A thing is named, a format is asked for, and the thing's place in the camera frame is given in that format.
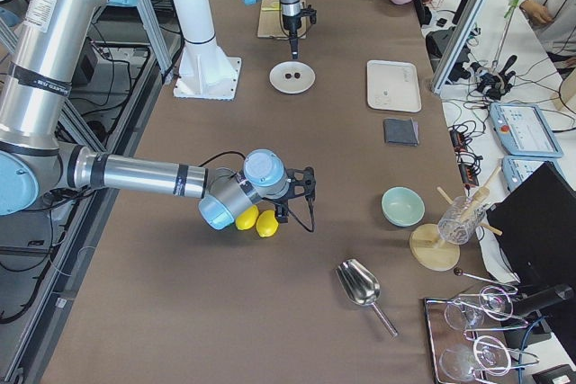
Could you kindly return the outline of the cream rabbit tray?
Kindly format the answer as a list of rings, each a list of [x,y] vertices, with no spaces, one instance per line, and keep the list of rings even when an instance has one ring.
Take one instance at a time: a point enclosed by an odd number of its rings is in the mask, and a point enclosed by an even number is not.
[[[366,64],[366,79],[366,101],[370,108],[394,112],[421,110],[418,72],[413,64],[369,60]]]

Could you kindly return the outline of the wooden cutting board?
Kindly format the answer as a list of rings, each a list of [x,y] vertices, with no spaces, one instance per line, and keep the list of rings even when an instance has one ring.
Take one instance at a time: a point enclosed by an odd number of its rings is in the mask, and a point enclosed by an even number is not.
[[[280,11],[262,11],[261,8],[266,6],[280,7]],[[261,1],[256,36],[259,39],[288,40],[282,27],[281,5],[279,0]]]

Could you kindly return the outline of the yellow lemon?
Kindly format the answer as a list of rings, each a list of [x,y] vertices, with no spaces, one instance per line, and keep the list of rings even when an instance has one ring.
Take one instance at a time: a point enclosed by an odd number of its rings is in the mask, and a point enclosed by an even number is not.
[[[256,232],[262,238],[272,237],[279,227],[273,210],[263,211],[256,221]]]
[[[252,205],[247,210],[242,212],[235,219],[235,226],[238,230],[249,230],[257,223],[259,217],[259,209],[256,205]]]

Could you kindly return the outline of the yellow plastic knife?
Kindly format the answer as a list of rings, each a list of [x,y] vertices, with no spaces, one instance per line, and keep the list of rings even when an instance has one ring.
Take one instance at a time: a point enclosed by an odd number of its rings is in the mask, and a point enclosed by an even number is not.
[[[280,11],[280,7],[266,6],[261,8],[264,12]]]

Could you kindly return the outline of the white round plate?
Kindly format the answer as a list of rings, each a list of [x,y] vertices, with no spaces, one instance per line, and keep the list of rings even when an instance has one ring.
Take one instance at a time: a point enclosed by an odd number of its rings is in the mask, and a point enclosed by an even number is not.
[[[285,79],[284,74],[292,74],[292,78]],[[315,83],[316,75],[313,69],[299,61],[285,61],[274,66],[269,73],[269,81],[273,88],[284,94],[301,94],[309,90]]]

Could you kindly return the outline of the mint green bowl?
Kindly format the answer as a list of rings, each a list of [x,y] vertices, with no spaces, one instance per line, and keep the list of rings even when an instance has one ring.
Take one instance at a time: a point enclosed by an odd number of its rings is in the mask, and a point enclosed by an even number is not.
[[[392,187],[382,195],[382,213],[397,227],[410,227],[419,223],[425,214],[424,201],[406,187]]]

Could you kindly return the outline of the grey folded cloth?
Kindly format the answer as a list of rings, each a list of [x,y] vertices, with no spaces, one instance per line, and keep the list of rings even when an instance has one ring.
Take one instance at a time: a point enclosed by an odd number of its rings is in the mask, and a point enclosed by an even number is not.
[[[386,143],[411,147],[419,145],[419,126],[413,119],[386,118],[382,124]]]

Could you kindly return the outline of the metal scoop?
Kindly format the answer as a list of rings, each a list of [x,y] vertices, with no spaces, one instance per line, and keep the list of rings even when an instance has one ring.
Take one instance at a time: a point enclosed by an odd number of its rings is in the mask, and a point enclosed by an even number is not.
[[[357,306],[371,308],[391,337],[397,337],[399,335],[398,330],[377,303],[381,292],[377,278],[354,258],[340,263],[336,272],[348,298]]]

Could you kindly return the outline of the clear glass cup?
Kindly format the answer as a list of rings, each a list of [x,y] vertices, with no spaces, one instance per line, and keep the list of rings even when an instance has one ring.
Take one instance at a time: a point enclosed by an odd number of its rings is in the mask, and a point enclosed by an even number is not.
[[[485,208],[464,196],[453,198],[437,224],[440,239],[453,245],[467,243],[485,216]]]

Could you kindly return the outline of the blue teach pendant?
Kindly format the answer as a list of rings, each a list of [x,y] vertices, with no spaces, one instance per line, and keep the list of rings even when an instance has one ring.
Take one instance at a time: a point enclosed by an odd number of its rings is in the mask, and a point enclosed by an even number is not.
[[[513,192],[527,177],[535,172],[543,163],[548,162],[564,176],[555,158],[537,156],[504,156],[501,159],[501,171],[509,192]]]
[[[537,105],[492,103],[489,113],[500,143],[510,155],[563,157],[563,150]]]

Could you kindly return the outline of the wine glass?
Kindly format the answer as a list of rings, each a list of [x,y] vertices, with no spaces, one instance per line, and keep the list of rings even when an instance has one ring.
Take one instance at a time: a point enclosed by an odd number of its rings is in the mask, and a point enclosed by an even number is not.
[[[487,285],[478,292],[461,293],[447,301],[445,321],[455,330],[481,328],[486,318],[503,322],[512,317],[512,299],[502,288]]]
[[[500,340],[482,335],[471,345],[456,344],[445,349],[439,364],[442,372],[456,383],[493,383],[491,378],[510,371],[512,360]]]

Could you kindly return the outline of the metal glass rack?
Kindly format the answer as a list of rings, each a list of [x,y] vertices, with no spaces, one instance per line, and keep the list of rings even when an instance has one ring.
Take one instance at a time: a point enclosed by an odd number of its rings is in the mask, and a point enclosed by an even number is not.
[[[489,285],[500,287],[506,291],[512,299],[513,307],[514,295],[517,293],[515,289],[498,284]],[[506,345],[504,338],[504,334],[506,332],[525,330],[529,328],[528,321],[525,318],[517,315],[514,312],[514,307],[512,311],[512,317],[506,321],[498,322],[486,318],[481,328],[473,330],[455,330],[446,323],[444,316],[446,303],[450,299],[425,298],[423,300],[427,338],[431,352],[432,371],[436,383],[456,383],[455,381],[448,378],[440,369],[439,361],[443,351],[456,344],[471,345],[477,337],[482,335],[495,337],[496,339],[500,340],[507,348],[512,360],[512,366],[506,375],[508,375],[513,370],[520,371],[528,366],[536,365],[539,363],[539,358],[535,354],[521,348],[510,348]],[[490,378],[490,380],[494,381],[495,379],[499,379],[501,377]]]

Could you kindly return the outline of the black laptop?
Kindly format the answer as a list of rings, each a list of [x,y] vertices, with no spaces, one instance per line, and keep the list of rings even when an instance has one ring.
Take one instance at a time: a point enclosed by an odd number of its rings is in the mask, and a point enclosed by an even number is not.
[[[575,191],[545,162],[487,212],[511,270],[525,284],[575,286]]]

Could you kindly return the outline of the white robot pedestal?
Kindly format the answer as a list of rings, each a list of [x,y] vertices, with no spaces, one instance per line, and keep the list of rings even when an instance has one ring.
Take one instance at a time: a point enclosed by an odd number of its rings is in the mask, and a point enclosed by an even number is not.
[[[231,101],[235,97],[240,58],[218,45],[209,0],[173,0],[184,48],[174,96]]]

